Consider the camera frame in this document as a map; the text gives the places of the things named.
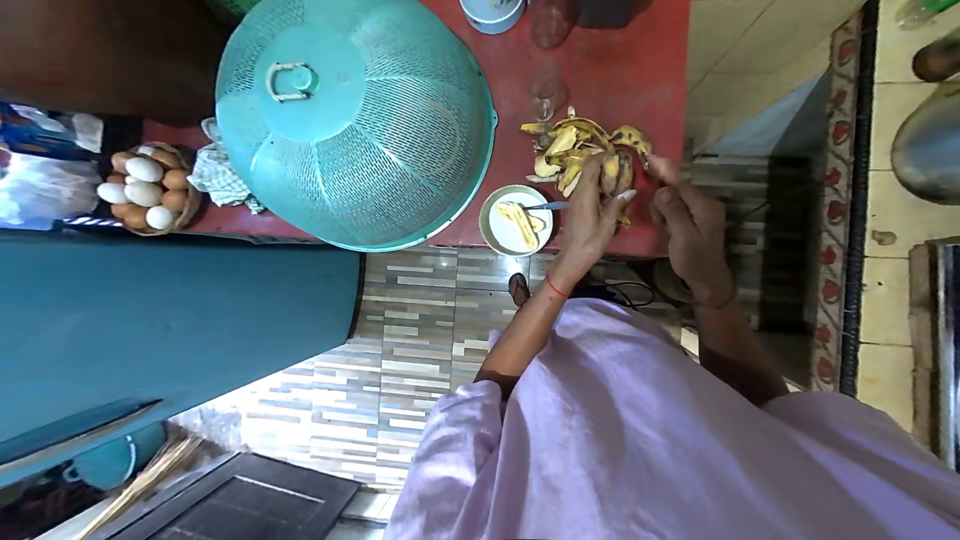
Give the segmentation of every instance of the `woven basket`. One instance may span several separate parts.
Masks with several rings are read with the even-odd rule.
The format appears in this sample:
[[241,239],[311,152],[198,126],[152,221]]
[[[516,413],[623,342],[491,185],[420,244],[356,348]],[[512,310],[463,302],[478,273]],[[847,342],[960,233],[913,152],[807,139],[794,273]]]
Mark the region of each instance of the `woven basket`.
[[[144,142],[143,144],[138,144],[131,148],[130,152],[136,154],[136,149],[140,148],[141,146],[151,146],[153,148],[159,148],[160,150],[172,152],[180,160],[180,163],[183,164],[184,169],[189,171],[193,168],[192,160],[185,156],[183,152],[165,142]],[[193,219],[193,216],[197,214],[197,210],[200,209],[200,204],[204,200],[204,195],[192,184],[187,184],[186,192],[186,208],[183,209],[183,213],[181,213],[180,216],[174,220],[170,227],[167,227],[166,229],[152,229],[148,227],[147,229],[141,231],[138,229],[131,229],[130,227],[124,225],[124,229],[138,236],[163,236],[164,234],[173,233],[186,228],[186,226],[190,224],[190,220]],[[118,219],[117,221],[119,223],[123,223],[123,220]]]

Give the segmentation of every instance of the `foot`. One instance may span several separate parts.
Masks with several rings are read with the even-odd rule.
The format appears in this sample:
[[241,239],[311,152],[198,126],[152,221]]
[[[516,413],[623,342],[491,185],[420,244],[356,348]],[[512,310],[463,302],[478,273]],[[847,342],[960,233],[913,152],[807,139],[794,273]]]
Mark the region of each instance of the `foot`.
[[523,274],[513,274],[507,282],[507,287],[517,307],[523,307],[530,300],[530,288],[527,286],[527,279],[523,277]]

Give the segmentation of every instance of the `broom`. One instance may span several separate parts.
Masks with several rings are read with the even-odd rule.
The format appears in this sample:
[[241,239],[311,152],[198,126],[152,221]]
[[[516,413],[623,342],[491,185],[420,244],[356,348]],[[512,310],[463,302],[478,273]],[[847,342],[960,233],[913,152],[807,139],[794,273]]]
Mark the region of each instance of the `broom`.
[[188,436],[181,441],[170,441],[163,445],[147,467],[133,479],[127,489],[123,490],[120,497],[117,497],[116,501],[90,522],[76,540],[84,540],[98,528],[115,520],[135,503],[149,496],[158,484],[169,478],[181,465],[187,463],[203,442],[202,438]]

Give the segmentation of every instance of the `red string bracelet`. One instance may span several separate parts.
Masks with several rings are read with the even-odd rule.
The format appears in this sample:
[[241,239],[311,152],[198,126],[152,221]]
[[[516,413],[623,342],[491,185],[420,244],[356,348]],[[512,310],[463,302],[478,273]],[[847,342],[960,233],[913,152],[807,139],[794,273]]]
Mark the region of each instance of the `red string bracelet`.
[[550,282],[550,275],[549,275],[549,274],[543,276],[543,280],[546,282],[546,284],[550,285],[550,288],[553,289],[553,292],[559,294],[560,296],[563,296],[564,298],[570,298],[570,295],[568,295],[568,294],[563,294],[562,292],[560,292],[560,290],[557,289],[557,287],[553,286],[553,283]]

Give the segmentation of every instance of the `brown egg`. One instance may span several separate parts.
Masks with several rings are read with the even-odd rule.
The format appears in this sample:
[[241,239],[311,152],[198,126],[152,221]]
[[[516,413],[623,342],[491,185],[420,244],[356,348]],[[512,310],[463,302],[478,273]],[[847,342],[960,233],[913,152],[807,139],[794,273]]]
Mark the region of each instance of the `brown egg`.
[[186,180],[186,171],[173,169],[163,175],[163,185],[167,189],[186,189],[190,183]]
[[127,210],[123,222],[131,229],[142,231],[147,228],[147,209],[137,205],[131,205],[133,208]]
[[186,189],[171,189],[163,194],[160,203],[169,210],[181,213],[186,208],[186,197]]
[[110,164],[113,165],[113,170],[126,176],[127,175],[127,161],[136,158],[136,154],[133,152],[117,152],[110,158]]
[[154,148],[153,146],[141,146],[137,148],[136,151],[139,154],[153,158],[156,161],[159,161],[163,164],[164,167],[168,169],[179,169],[183,167],[183,163],[180,162],[180,158],[177,157],[173,152],[168,152],[162,148]]
[[119,204],[119,205],[110,205],[110,213],[112,213],[112,214],[113,214],[113,217],[115,217],[115,218],[117,218],[117,219],[123,219],[124,216],[126,216],[128,213],[130,213],[130,209],[135,208],[135,207],[136,207],[136,205],[132,205],[132,204],[130,204],[130,203],[121,203],[121,204]]

